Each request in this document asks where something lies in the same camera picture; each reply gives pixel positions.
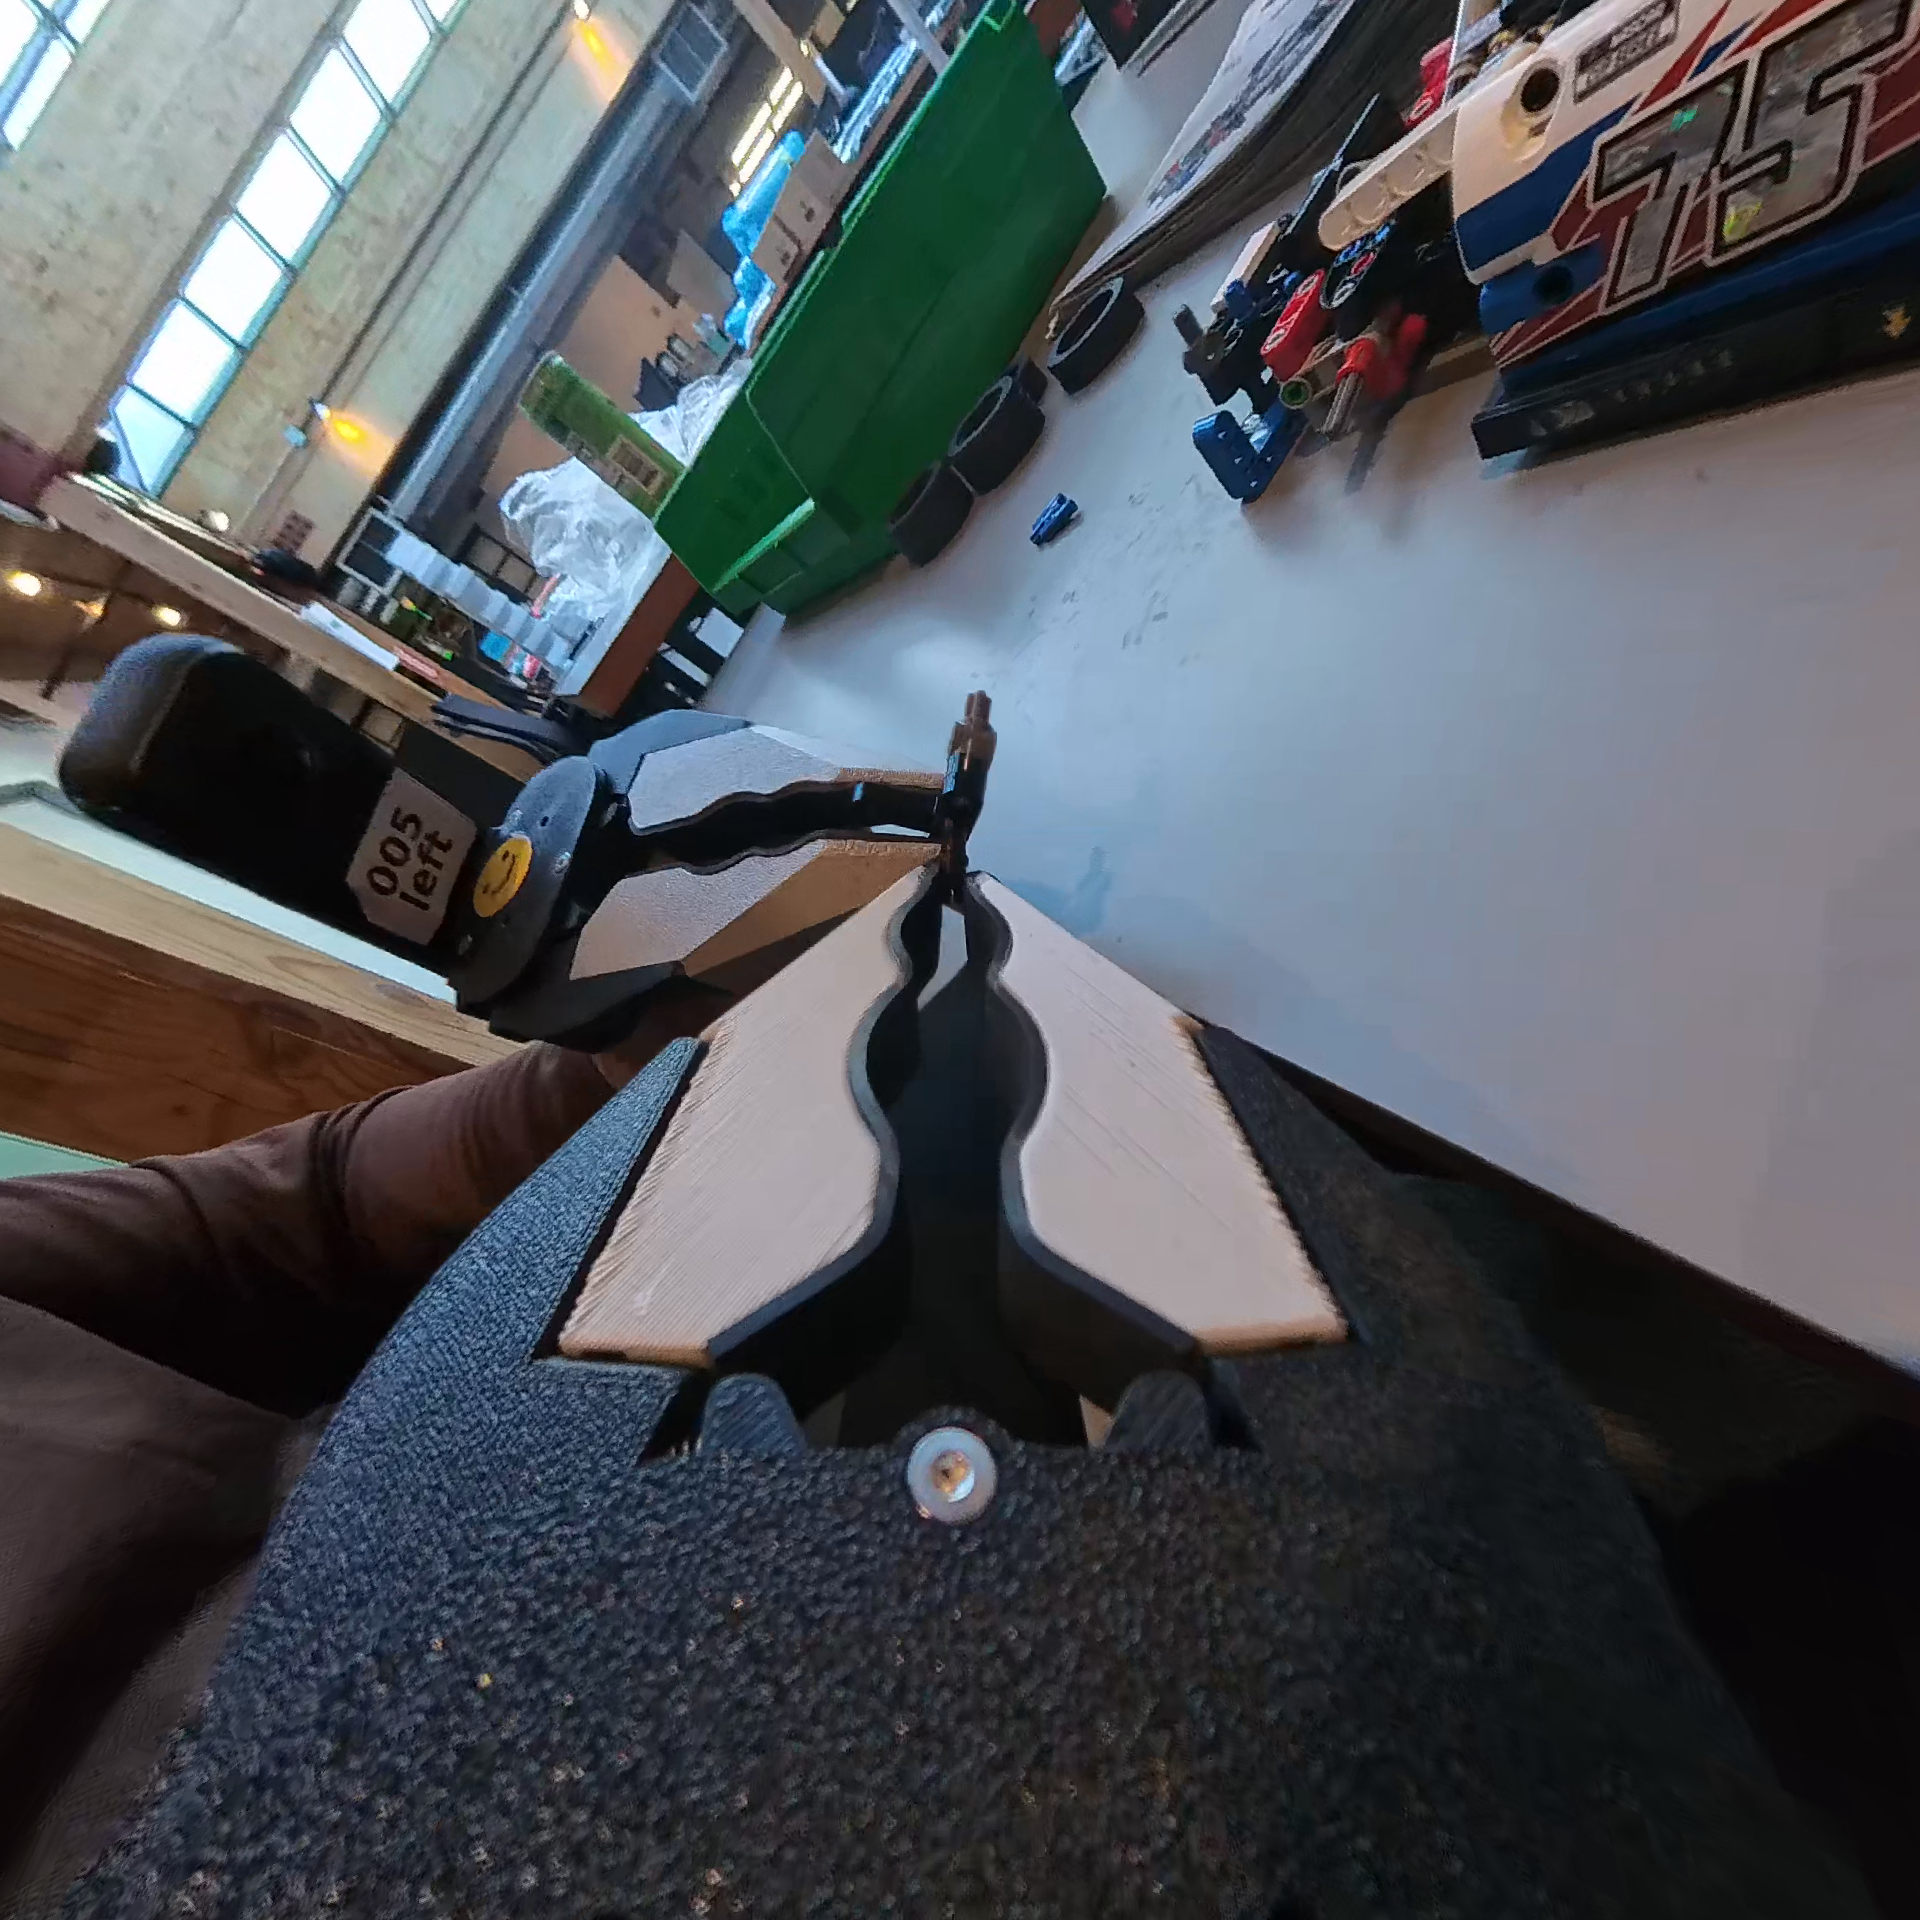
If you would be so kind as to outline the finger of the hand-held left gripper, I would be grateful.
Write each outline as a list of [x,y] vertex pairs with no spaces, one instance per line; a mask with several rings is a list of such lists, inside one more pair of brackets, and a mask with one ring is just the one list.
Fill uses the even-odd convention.
[[946,848],[946,778],[868,765],[821,740],[732,724],[638,755],[621,788],[621,856],[630,868],[715,868],[815,839],[906,836]]
[[942,848],[906,836],[814,836],[710,868],[660,867],[618,881],[573,946],[573,983],[684,977],[733,987],[877,905],[909,901]]

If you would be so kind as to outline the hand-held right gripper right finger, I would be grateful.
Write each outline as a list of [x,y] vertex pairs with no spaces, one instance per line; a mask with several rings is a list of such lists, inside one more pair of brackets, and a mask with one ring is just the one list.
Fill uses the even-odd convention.
[[990,876],[967,961],[1009,1107],[996,1296],[1021,1361],[1115,1413],[1150,1375],[1341,1343],[1201,1025]]

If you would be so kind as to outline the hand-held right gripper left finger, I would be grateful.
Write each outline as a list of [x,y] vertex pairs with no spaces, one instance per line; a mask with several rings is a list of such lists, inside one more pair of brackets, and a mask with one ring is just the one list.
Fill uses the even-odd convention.
[[567,1361],[843,1395],[906,1325],[895,1105],[942,883],[898,879],[710,1026],[564,1325]]

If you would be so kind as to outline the green plastic bin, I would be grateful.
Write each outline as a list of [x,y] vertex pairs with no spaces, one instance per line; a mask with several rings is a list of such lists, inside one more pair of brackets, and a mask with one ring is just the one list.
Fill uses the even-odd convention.
[[982,7],[655,517],[723,611],[791,616],[887,562],[898,500],[1015,362],[1105,199],[1036,25]]

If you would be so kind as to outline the brick model race car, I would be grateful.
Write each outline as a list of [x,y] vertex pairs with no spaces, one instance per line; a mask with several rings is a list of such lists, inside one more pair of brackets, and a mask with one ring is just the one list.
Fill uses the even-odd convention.
[[1301,205],[1178,322],[1247,505],[1479,341],[1483,461],[1915,363],[1918,5],[1461,5]]

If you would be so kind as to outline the grey desk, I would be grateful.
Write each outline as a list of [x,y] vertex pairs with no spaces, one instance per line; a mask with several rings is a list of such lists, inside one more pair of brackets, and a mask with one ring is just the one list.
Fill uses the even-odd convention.
[[977,859],[1203,1019],[1915,1369],[1915,368],[1481,464],[1485,372],[1253,507],[1173,314],[926,570],[709,704],[998,760]]

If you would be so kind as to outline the wooden cabinet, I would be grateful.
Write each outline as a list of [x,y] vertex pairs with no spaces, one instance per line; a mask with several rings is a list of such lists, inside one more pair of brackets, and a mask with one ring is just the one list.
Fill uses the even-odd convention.
[[382,955],[2,832],[2,1125],[142,1162],[492,1066],[516,1045]]

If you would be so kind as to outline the clear plastic bag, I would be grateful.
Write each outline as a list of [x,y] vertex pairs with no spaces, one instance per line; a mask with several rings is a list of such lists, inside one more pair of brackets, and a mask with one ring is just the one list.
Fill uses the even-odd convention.
[[[627,419],[687,472],[749,372],[753,360],[741,355],[723,372],[695,377],[668,407]],[[534,575],[561,579],[547,619],[562,627],[586,629],[629,608],[668,556],[654,520],[573,452],[511,480],[497,513]]]

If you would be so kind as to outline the green drink can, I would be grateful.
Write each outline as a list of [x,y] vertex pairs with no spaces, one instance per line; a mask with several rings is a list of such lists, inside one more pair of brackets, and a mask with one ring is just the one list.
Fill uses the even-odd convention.
[[557,353],[534,363],[518,391],[518,409],[647,520],[659,515],[684,474],[671,451]]

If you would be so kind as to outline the open instruction booklet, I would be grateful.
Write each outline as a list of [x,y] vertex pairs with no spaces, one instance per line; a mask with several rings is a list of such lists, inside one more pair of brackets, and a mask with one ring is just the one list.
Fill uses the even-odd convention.
[[1113,276],[1143,287],[1326,160],[1374,97],[1407,97],[1451,3],[1250,5],[1201,104],[1047,324]]

